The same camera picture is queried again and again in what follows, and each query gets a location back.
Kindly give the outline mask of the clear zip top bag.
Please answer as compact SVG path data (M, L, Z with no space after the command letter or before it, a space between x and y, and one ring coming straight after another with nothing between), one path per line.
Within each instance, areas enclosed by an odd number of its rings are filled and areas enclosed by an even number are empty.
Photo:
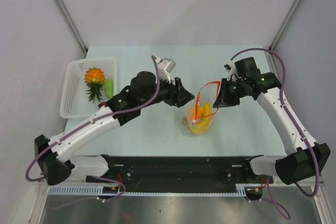
M220 81L211 81L203 85L195 99L186 105L182 114L181 130L187 136L206 133L218 111L213 104L219 94Z

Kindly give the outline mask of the green fake pepper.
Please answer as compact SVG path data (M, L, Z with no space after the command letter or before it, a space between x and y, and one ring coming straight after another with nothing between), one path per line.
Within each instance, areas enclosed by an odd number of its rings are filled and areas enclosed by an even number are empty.
M113 80L108 76L106 75L106 80L105 80L105 83L104 83L104 88L105 88L105 93L106 93L106 96L111 99L114 95L114 82Z

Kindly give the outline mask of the orange fake pineapple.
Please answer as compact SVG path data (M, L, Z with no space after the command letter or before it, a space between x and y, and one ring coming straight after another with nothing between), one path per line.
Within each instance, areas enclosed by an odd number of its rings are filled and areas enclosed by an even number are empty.
M104 73L100 68L90 68L85 74L86 94L89 102L102 101L102 88L105 83Z

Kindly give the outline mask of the orange fake mango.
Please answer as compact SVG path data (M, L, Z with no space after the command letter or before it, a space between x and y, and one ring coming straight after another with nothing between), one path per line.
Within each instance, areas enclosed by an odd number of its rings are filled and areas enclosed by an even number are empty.
M202 106L194 106L190 111L190 120L197 121L202 118L204 108Z

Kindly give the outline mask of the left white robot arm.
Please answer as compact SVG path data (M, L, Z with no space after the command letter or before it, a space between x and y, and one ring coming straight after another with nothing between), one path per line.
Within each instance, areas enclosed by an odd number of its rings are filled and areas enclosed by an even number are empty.
M99 135L117 129L141 114L141 109L160 102L180 108L194 99L176 77L173 82L156 78L141 71L130 85L114 95L93 116L68 132L47 138L35 138L35 157L47 184L58 185L74 174L78 168L74 153Z

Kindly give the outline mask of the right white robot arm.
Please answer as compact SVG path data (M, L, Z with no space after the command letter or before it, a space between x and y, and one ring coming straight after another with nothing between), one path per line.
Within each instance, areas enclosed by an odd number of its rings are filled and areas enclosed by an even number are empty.
M302 125L281 91L281 83L272 72L261 73L253 57L225 66L227 78L221 80L213 108L240 104L240 99L252 97L267 113L284 145L284 157L255 156L242 169L243 179L254 183L261 175L277 176L291 185L319 175L330 154L326 143L319 144Z

